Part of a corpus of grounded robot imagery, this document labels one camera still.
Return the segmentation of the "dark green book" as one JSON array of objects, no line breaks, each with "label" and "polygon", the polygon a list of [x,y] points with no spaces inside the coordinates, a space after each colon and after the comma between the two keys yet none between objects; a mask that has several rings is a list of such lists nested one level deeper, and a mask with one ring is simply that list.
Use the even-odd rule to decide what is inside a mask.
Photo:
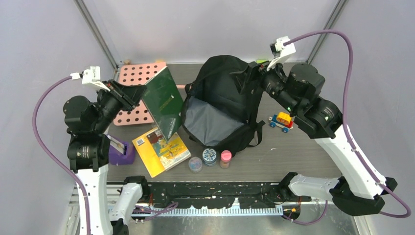
[{"label": "dark green book", "polygon": [[184,100],[167,66],[158,71],[145,84],[142,101],[166,141],[169,141],[182,124],[181,110]]}]

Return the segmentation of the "black backpack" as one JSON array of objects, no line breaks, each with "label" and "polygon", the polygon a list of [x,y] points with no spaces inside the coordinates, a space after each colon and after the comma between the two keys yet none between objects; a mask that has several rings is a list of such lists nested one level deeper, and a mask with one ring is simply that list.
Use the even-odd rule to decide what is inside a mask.
[{"label": "black backpack", "polygon": [[255,84],[251,92],[240,94],[231,76],[247,67],[247,62],[232,55],[213,56],[185,85],[181,121],[192,141],[233,155],[253,147],[254,139],[261,144],[265,122],[258,122],[257,114],[263,91]]}]

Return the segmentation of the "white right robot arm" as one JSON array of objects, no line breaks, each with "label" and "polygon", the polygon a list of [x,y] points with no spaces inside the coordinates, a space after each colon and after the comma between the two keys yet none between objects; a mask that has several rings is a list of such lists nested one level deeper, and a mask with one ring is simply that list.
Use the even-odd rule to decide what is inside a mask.
[{"label": "white right robot arm", "polygon": [[394,178],[377,176],[367,171],[364,155],[348,140],[340,109],[320,96],[325,78],[309,64],[294,65],[286,75],[282,64],[271,70],[266,63],[249,63],[230,73],[237,90],[243,94],[264,91],[294,118],[294,123],[310,139],[319,144],[341,172],[339,178],[306,177],[290,172],[279,183],[282,199],[309,196],[333,202],[351,216],[379,214],[385,205],[383,195],[393,191]]}]

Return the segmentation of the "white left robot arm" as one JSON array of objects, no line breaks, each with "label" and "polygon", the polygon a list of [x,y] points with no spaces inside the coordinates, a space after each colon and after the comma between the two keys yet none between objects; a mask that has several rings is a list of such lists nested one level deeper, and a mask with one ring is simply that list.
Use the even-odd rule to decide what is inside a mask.
[{"label": "white left robot arm", "polygon": [[127,235],[128,219],[137,202],[149,199],[150,189],[144,176],[127,177],[115,206],[108,210],[111,141],[105,132],[120,111],[131,111],[139,104],[146,86],[125,86],[114,80],[103,85],[96,102],[77,95],[64,104],[64,122],[71,136],[67,156],[70,169],[81,181],[79,205],[85,221],[81,223],[80,234]]}]

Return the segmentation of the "pink perforated board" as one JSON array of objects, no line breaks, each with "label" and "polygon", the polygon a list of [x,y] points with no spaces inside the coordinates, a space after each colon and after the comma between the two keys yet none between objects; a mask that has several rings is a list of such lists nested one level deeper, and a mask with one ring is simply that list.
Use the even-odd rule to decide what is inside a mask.
[{"label": "pink perforated board", "polygon": [[[144,85],[158,72],[166,67],[166,62],[155,62],[147,64],[123,65],[119,70],[118,83],[127,86],[126,94],[137,100],[137,95],[142,91],[138,87]],[[142,101],[135,105],[130,111],[120,110],[114,119],[114,125],[126,126],[136,124],[153,123],[153,119]]]}]

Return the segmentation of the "colourful toy block car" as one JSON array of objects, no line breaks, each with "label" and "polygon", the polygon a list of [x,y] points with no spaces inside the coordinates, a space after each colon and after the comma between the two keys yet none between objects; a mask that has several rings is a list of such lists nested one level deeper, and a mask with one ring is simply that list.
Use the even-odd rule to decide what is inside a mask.
[{"label": "colourful toy block car", "polygon": [[294,118],[285,112],[279,112],[278,114],[274,114],[272,117],[268,118],[270,127],[279,127],[284,133],[288,133],[293,129],[293,120]]}]

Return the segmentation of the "purple card holder box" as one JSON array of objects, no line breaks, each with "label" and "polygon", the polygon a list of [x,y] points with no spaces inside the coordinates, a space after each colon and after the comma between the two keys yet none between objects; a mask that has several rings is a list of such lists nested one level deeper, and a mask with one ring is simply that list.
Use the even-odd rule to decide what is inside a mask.
[{"label": "purple card holder box", "polygon": [[135,161],[135,148],[132,143],[120,141],[107,135],[110,140],[109,163],[112,165],[132,165]]}]

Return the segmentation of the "yellow illustrated book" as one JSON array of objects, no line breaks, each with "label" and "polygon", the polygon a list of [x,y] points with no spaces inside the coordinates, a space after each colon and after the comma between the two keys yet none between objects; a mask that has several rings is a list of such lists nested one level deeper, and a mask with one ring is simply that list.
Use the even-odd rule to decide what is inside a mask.
[{"label": "yellow illustrated book", "polygon": [[151,178],[191,157],[189,149],[177,133],[167,141],[157,127],[133,139],[132,144]]}]

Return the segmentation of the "pink lid jar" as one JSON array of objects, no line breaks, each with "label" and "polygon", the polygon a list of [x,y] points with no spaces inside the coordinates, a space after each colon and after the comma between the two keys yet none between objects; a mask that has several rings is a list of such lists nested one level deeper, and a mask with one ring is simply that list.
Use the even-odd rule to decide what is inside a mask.
[{"label": "pink lid jar", "polygon": [[232,153],[229,150],[224,150],[221,152],[220,156],[220,166],[224,169],[230,166],[230,162],[232,159]]}]

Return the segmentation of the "blue patterned lid jar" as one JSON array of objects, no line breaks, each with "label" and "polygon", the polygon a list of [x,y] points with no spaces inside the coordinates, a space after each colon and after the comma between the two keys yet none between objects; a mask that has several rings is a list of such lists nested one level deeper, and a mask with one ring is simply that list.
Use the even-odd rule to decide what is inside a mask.
[{"label": "blue patterned lid jar", "polygon": [[217,152],[212,148],[206,148],[202,152],[202,159],[205,165],[214,166],[217,161]]}]

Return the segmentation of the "clear jar of beads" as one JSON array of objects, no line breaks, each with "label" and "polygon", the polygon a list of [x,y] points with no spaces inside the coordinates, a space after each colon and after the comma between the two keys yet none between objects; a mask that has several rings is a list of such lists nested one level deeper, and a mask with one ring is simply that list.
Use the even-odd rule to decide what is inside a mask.
[{"label": "clear jar of beads", "polygon": [[189,159],[188,167],[189,167],[190,171],[192,171],[194,173],[200,172],[203,168],[203,162],[198,157],[192,157],[192,158]]}]

